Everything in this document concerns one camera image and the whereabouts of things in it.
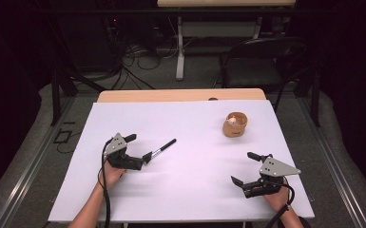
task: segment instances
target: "forearm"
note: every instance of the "forearm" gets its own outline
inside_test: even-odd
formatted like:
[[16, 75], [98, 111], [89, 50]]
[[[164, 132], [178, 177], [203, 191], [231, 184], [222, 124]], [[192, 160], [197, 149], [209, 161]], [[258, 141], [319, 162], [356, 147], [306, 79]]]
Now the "forearm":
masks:
[[280, 216], [280, 220], [285, 228], [303, 228], [299, 216], [292, 207], [289, 207], [289, 210]]
[[69, 225], [70, 228], [94, 228], [103, 203], [103, 187], [96, 183], [84, 207]]

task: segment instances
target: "cable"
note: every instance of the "cable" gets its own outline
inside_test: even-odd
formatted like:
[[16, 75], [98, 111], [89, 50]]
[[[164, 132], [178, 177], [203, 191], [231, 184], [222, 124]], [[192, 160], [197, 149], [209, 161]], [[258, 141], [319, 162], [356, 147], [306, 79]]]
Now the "cable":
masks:
[[107, 189], [106, 189], [105, 152], [106, 152], [107, 146], [109, 145], [109, 143], [111, 143], [111, 140], [112, 140], [112, 138], [109, 141], [106, 142], [105, 147], [103, 148], [103, 153], [102, 153], [102, 168], [101, 168], [101, 171], [102, 171], [102, 175], [103, 175], [103, 184], [101, 184], [101, 183], [100, 184], [103, 187], [103, 195], [104, 195], [105, 200], [106, 200], [106, 224], [105, 224], [105, 228], [109, 227], [109, 219], [110, 219], [110, 215], [111, 215], [111, 205], [110, 205], [111, 202], [109, 200], [108, 192], [107, 192]]
[[[80, 134], [82, 134], [82, 131], [81, 131], [81, 132], [78, 132], [78, 133], [75, 133], [75, 134], [73, 134], [73, 135], [71, 135], [71, 136], [69, 136], [69, 138], [72, 138], [73, 136], [80, 135]], [[61, 151], [61, 150], [59, 149], [59, 146], [60, 146], [61, 144], [63, 144], [63, 143], [61, 142], [61, 143], [58, 143], [58, 145], [57, 145], [57, 151], [58, 151], [59, 153], [61, 153], [61, 154], [68, 154], [68, 153], [73, 153], [73, 152], [75, 151], [75, 150], [70, 150], [70, 151]]]
[[121, 67], [120, 73], [118, 75], [118, 79], [117, 79], [117, 81], [115, 81], [114, 85], [111, 87], [110, 90], [114, 90], [114, 87], [120, 82], [122, 72], [123, 72], [123, 68]]
[[280, 185], [282, 187], [287, 187], [290, 192], [292, 192], [291, 197], [288, 198], [287, 203], [284, 204], [280, 210], [272, 217], [272, 219], [269, 221], [269, 223], [266, 225], [266, 228], [271, 228], [275, 222], [280, 218], [281, 215], [283, 215], [287, 210], [289, 210], [289, 206], [292, 204], [293, 200], [295, 199], [295, 189], [293, 189], [289, 184], [286, 183], [276, 183], [276, 182], [268, 182], [270, 184]]
[[150, 84], [148, 84], [147, 82], [145, 82], [144, 80], [142, 80], [142, 79], [140, 79], [140, 78], [138, 78], [136, 75], [134, 75], [128, 68], [126, 68], [126, 67], [124, 67], [124, 70], [126, 71], [126, 72], [128, 72], [128, 73], [130, 73], [134, 78], [136, 78], [137, 80], [139, 80], [141, 83], [143, 83], [143, 84], [145, 84], [145, 85], [147, 85], [147, 86], [149, 86], [150, 88], [152, 88], [152, 89], [156, 89], [155, 87], [153, 87], [152, 85], [150, 85]]

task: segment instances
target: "table surface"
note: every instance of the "table surface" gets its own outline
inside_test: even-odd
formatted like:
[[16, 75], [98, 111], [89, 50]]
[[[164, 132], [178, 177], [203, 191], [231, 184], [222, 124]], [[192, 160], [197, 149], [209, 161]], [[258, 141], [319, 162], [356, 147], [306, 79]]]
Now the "table surface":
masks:
[[[209, 97], [219, 100], [207, 101]], [[73, 220], [96, 182], [103, 146], [117, 132], [137, 134], [126, 151], [132, 157], [174, 138], [177, 142], [141, 171], [129, 170], [109, 192], [112, 221], [244, 221], [274, 216], [262, 197], [246, 199], [230, 179], [250, 182], [260, 177], [261, 163], [248, 159], [249, 151], [273, 154], [295, 166], [275, 112], [261, 90], [106, 91], [98, 102], [90, 111], [48, 220]], [[222, 124], [233, 111], [245, 113], [249, 124], [241, 137], [227, 138]], [[299, 176], [288, 180], [296, 191], [293, 207], [300, 216], [312, 218]], [[100, 219], [105, 219], [105, 207]]]
[[294, 6], [296, 0], [158, 0], [159, 7]]

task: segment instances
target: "human arm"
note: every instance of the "human arm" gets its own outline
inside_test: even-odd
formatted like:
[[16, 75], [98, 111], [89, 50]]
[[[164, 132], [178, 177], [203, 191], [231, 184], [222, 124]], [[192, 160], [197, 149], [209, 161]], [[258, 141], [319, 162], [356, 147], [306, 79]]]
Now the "human arm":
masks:
[[[264, 195], [263, 197], [266, 199], [272, 209], [274, 209], [275, 212], [278, 212], [288, 201], [289, 189], [282, 186], [278, 193]], [[291, 206], [289, 206], [288, 210], [280, 216], [280, 220], [285, 228], [303, 228], [299, 216]]]
[[[112, 167], [108, 161], [105, 163], [106, 172], [106, 187], [111, 189], [115, 182], [126, 172], [125, 169], [118, 169]], [[94, 228], [96, 227], [97, 219], [100, 215], [102, 203], [104, 200], [104, 190], [101, 185], [103, 183], [103, 175], [100, 174], [100, 180], [97, 181], [87, 202], [83, 208], [79, 211], [73, 222], [69, 225], [69, 228]]]

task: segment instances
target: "black chair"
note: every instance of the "black chair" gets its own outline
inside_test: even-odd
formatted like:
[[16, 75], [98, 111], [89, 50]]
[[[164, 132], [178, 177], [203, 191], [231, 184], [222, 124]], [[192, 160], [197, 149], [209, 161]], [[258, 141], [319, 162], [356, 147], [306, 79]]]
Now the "black chair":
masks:
[[306, 70], [299, 63], [307, 46], [298, 37], [251, 39], [220, 56], [223, 88], [261, 88], [279, 91], [272, 104], [277, 111], [281, 94], [289, 82]]

